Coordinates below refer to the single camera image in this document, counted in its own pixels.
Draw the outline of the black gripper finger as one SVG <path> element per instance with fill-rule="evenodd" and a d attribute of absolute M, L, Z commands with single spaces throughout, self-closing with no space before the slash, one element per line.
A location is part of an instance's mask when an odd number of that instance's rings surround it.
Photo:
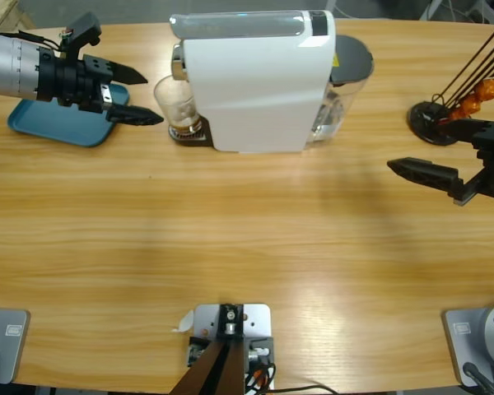
<path fill-rule="evenodd" d="M 438 189 L 448 194 L 461 191 L 464 181 L 455 168 L 436 165 L 429 160 L 405 157 L 389 160 L 387 166 L 398 176 L 415 184 Z"/>
<path fill-rule="evenodd" d="M 451 145 L 456 142 L 471 142 L 473 135 L 481 132 L 486 126 L 484 120 L 462 118 L 438 124 L 435 128 L 437 141 L 440 145 Z"/>
<path fill-rule="evenodd" d="M 134 105 L 111 105 L 106 111 L 106 120 L 133 126 L 149 126 L 162 123 L 164 118 L 154 111 Z"/>
<path fill-rule="evenodd" d="M 112 81 L 121 82 L 125 85 L 141 85 L 148 83 L 148 80 L 132 67 L 114 62 L 108 62 L 107 66 L 111 72 Z"/>

